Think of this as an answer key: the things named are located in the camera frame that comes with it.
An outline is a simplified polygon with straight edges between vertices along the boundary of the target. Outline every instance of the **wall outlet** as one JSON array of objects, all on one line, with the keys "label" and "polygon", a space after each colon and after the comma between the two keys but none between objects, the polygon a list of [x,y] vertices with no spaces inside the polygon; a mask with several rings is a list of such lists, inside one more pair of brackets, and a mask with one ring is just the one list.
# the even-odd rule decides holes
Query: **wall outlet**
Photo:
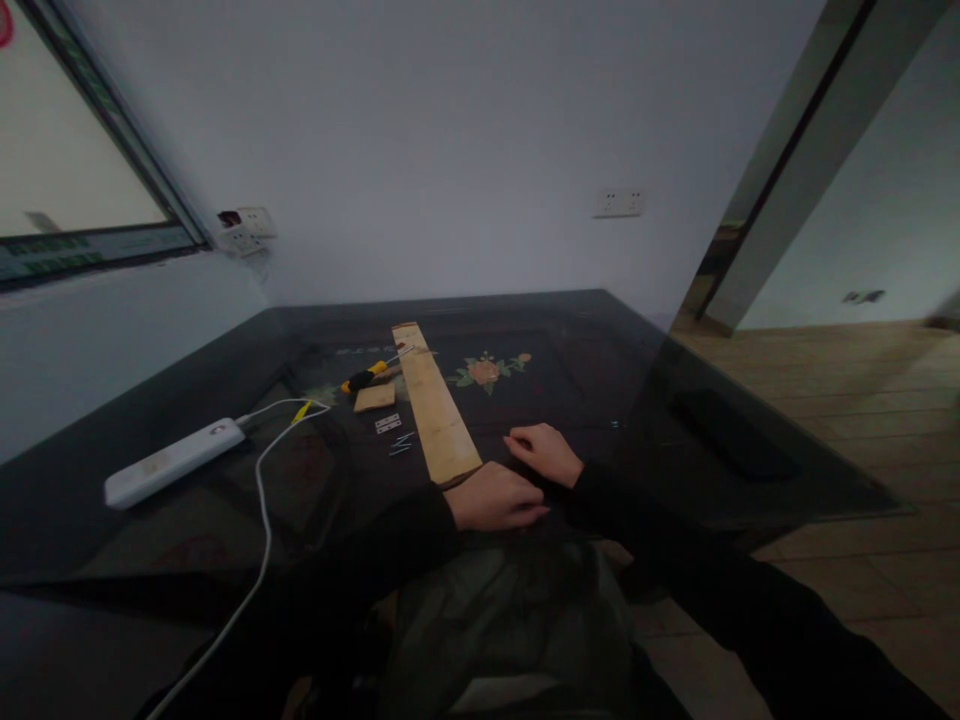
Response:
[{"label": "wall outlet", "polygon": [[595,218],[638,217],[646,193],[642,188],[604,188],[597,196]]},{"label": "wall outlet", "polygon": [[254,237],[244,225],[236,225],[224,230],[217,239],[224,250],[240,257],[267,251],[267,246],[260,242],[259,238]]},{"label": "wall outlet", "polygon": [[237,214],[240,216],[243,227],[245,227],[253,237],[265,240],[277,236],[276,228],[273,227],[273,220],[266,208],[237,208]]}]

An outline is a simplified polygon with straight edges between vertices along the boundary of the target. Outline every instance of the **wooden ruler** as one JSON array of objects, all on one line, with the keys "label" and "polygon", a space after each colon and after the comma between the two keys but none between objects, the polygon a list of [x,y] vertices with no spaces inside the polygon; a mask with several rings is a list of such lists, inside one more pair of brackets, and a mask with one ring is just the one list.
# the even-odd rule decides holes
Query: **wooden ruler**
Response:
[{"label": "wooden ruler", "polygon": [[450,396],[447,382],[440,374],[419,325],[397,325],[393,328],[393,339],[398,348],[401,343],[415,346],[400,358],[400,365],[430,479],[437,485],[459,480],[483,462]]}]

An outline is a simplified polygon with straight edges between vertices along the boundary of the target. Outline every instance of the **charging cable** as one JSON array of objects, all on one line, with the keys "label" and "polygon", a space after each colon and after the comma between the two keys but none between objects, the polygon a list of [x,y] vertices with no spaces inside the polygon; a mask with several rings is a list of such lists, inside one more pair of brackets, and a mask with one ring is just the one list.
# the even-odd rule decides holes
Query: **charging cable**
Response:
[{"label": "charging cable", "polygon": [[250,588],[250,592],[247,593],[247,596],[243,599],[243,602],[240,603],[237,609],[233,611],[233,615],[231,615],[230,619],[227,620],[227,624],[223,626],[223,629],[217,635],[216,639],[210,644],[210,647],[208,647],[206,652],[200,656],[200,659],[193,664],[193,667],[191,667],[186,674],[177,681],[177,684],[170,688],[170,691],[164,696],[163,700],[161,700],[151,711],[151,713],[147,715],[146,720],[156,720],[159,718],[163,714],[163,711],[167,709],[171,702],[173,702],[174,698],[180,694],[180,691],[183,690],[183,688],[185,688],[191,680],[193,680],[198,672],[200,672],[207,660],[209,660],[213,653],[217,651],[217,648],[220,647],[220,644],[223,642],[230,630],[233,629],[233,626],[240,618],[240,615],[243,614],[243,611],[246,609],[247,605],[250,604],[250,601],[253,599],[253,596],[256,594],[257,590],[260,589],[260,585],[263,584],[263,578],[266,577],[267,574],[267,566],[270,564],[270,550],[273,548],[273,529],[270,527],[270,518],[267,515],[267,495],[263,489],[263,478],[260,475],[260,466],[263,464],[263,459],[271,450],[273,450],[274,446],[283,440],[286,434],[293,430],[293,428],[295,428],[300,422],[303,420],[309,420],[310,418],[319,417],[327,412],[330,408],[327,405],[317,402],[316,400],[311,400],[310,398],[290,398],[287,400],[278,400],[272,405],[267,405],[267,407],[263,408],[262,410],[257,410],[256,412],[243,415],[237,418],[235,421],[237,425],[244,425],[250,420],[250,418],[266,412],[267,410],[270,410],[271,408],[274,408],[277,405],[285,402],[306,403],[305,407],[309,407],[311,404],[313,404],[323,409],[315,413],[310,413],[309,415],[303,415],[299,421],[295,419],[289,427],[284,428],[283,432],[274,438],[273,442],[267,445],[267,449],[260,453],[260,457],[257,458],[257,465],[255,468],[255,473],[257,476],[257,492],[260,494],[260,515],[263,517],[263,530],[266,534],[266,543],[264,544],[263,548],[263,560],[260,562],[260,574],[257,575],[257,580],[253,584],[253,587]]}]

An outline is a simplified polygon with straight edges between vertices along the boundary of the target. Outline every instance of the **white power bank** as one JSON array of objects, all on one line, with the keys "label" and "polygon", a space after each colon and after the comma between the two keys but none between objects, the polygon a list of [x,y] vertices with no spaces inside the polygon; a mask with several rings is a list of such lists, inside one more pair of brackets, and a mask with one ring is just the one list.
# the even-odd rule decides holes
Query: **white power bank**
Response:
[{"label": "white power bank", "polygon": [[217,420],[108,477],[103,484],[104,502],[117,510],[133,507],[242,442],[244,437],[230,418]]}]

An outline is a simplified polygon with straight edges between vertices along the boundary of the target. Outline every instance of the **flower pattern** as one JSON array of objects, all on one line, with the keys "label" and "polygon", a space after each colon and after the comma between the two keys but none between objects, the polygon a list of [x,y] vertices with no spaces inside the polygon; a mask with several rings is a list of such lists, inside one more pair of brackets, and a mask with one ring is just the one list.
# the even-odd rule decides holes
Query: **flower pattern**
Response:
[{"label": "flower pattern", "polygon": [[307,390],[306,396],[311,400],[316,400],[328,407],[334,407],[337,404],[337,396],[340,393],[339,385],[324,385],[322,387],[311,388]]},{"label": "flower pattern", "polygon": [[509,361],[497,360],[486,350],[479,358],[464,358],[465,368],[457,368],[457,374],[446,378],[447,382],[457,387],[479,385],[487,395],[493,395],[493,388],[501,377],[510,377],[514,372],[526,372],[525,366],[532,356],[530,353],[520,353]]}]

